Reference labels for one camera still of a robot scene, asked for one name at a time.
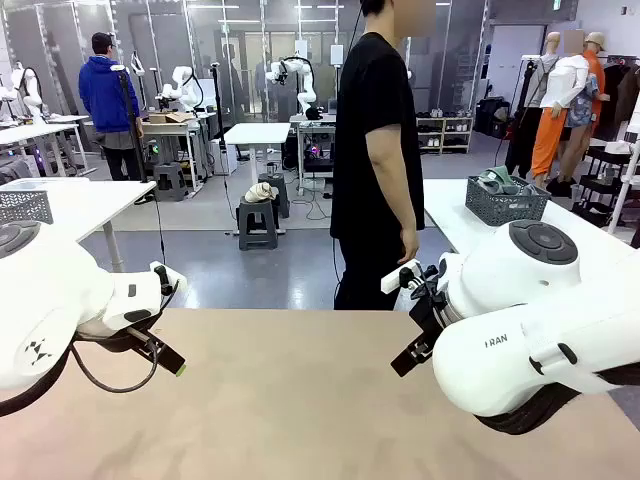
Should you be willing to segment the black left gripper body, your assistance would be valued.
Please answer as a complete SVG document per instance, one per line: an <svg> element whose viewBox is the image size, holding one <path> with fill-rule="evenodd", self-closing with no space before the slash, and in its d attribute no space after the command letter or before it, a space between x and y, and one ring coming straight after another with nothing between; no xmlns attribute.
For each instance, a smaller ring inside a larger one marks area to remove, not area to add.
<svg viewBox="0 0 640 480"><path fill-rule="evenodd" d="M94 342L112 353L132 350L144 357L152 357L161 351L161 342L149 332L148 324L134 324L119 330L110 337L76 331L75 341Z"/></svg>

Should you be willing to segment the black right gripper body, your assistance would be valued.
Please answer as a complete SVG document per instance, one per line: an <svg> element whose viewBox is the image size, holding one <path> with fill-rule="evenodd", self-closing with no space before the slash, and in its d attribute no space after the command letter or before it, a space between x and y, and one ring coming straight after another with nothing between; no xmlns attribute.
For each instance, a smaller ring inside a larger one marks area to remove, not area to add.
<svg viewBox="0 0 640 480"><path fill-rule="evenodd" d="M410 318L422 329L422 333L416 340L416 349L419 353L433 350L436 340L449 321L445 312L447 307L448 302L444 293L425 294L409 311Z"/></svg>

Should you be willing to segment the person's right hand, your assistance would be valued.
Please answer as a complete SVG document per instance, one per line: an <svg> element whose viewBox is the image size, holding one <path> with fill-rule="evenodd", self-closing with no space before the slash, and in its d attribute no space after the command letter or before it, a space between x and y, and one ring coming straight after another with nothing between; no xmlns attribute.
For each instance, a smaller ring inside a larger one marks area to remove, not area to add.
<svg viewBox="0 0 640 480"><path fill-rule="evenodd" d="M400 233L402 241L402 257L398 261L400 265L414 259L420 247L418 232L414 227L403 228Z"/></svg>

